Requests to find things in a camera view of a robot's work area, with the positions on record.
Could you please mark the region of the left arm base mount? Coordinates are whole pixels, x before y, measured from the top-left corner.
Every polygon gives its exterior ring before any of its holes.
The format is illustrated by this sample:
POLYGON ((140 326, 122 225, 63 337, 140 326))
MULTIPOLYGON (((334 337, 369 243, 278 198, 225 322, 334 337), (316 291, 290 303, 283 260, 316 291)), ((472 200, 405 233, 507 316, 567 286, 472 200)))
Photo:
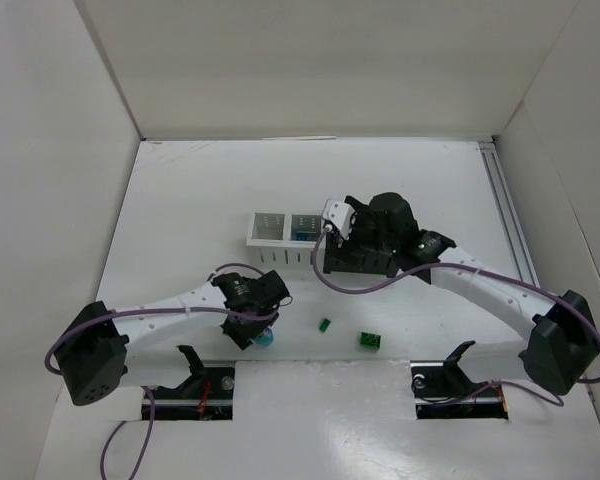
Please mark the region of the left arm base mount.
POLYGON ((228 421, 233 418, 235 363, 204 363, 195 349, 180 345, 178 350, 188 362, 187 376, 174 388, 151 387, 144 394, 141 417, 148 420, 150 400, 154 403, 154 419, 164 421, 228 421))

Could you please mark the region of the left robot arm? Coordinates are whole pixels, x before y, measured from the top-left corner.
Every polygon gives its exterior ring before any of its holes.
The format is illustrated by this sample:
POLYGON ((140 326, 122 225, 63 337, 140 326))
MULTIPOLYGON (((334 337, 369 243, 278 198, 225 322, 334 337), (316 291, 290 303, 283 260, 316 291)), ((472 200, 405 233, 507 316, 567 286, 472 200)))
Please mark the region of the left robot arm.
POLYGON ((276 322, 290 296, 275 271, 255 278, 229 272, 127 310, 94 301, 52 344, 44 366, 63 379, 76 406, 93 404, 121 386, 187 390, 204 366, 186 335, 217 326, 245 350, 276 322))

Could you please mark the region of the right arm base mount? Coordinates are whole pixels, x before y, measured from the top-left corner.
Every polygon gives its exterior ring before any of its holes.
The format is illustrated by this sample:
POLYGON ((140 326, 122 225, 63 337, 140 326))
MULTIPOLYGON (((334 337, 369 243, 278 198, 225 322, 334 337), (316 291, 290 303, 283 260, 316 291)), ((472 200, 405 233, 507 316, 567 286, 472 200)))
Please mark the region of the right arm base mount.
POLYGON ((473 382, 459 365, 475 344, 463 342, 443 360, 410 363, 418 420, 509 419, 502 389, 473 382))

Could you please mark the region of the teal printed oval lego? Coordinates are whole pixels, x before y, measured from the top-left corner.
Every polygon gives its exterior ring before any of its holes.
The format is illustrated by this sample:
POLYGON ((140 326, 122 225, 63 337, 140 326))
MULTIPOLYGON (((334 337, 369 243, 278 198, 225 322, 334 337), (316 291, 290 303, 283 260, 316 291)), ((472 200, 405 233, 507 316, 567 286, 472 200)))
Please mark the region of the teal printed oval lego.
POLYGON ((265 328, 253 339, 253 343, 261 347, 270 346, 273 341, 274 333, 270 328, 265 328))

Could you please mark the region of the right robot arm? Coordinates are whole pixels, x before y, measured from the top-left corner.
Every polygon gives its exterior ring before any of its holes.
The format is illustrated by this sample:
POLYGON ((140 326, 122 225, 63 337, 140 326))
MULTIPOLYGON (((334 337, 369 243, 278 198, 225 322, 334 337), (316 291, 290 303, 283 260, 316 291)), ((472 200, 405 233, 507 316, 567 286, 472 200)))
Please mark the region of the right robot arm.
POLYGON ((587 300, 553 294, 490 271, 451 238, 419 227, 410 204, 394 192, 362 203, 352 196, 326 202, 322 271, 379 275, 388 287, 416 277, 469 301, 502 321, 518 340, 503 346, 462 343, 438 368, 451 395, 490 380, 530 380, 556 396, 583 382, 600 355, 600 335, 587 300))

